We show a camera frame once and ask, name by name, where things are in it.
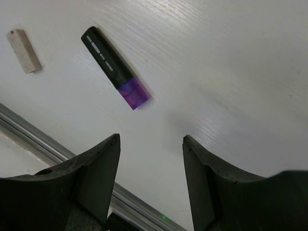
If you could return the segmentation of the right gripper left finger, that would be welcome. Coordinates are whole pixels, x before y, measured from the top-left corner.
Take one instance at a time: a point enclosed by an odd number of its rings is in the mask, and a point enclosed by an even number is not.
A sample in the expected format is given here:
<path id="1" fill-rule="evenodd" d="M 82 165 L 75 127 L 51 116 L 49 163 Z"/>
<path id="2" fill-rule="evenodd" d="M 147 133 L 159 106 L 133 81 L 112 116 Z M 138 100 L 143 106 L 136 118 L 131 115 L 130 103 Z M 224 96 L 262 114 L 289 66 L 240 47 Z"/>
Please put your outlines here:
<path id="1" fill-rule="evenodd" d="M 0 180 L 3 231 L 102 231 L 115 184 L 120 136 L 34 175 Z"/>

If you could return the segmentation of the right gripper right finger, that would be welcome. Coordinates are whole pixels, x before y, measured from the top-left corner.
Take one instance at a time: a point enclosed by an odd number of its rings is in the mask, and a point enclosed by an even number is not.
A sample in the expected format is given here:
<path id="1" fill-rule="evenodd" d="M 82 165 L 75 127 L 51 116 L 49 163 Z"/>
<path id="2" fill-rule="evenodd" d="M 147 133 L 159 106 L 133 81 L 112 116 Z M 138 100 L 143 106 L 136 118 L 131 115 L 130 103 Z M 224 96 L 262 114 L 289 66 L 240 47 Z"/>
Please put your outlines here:
<path id="1" fill-rule="evenodd" d="M 305 231 L 308 173 L 269 178 L 244 171 L 187 135 L 183 160 L 196 231 Z"/>

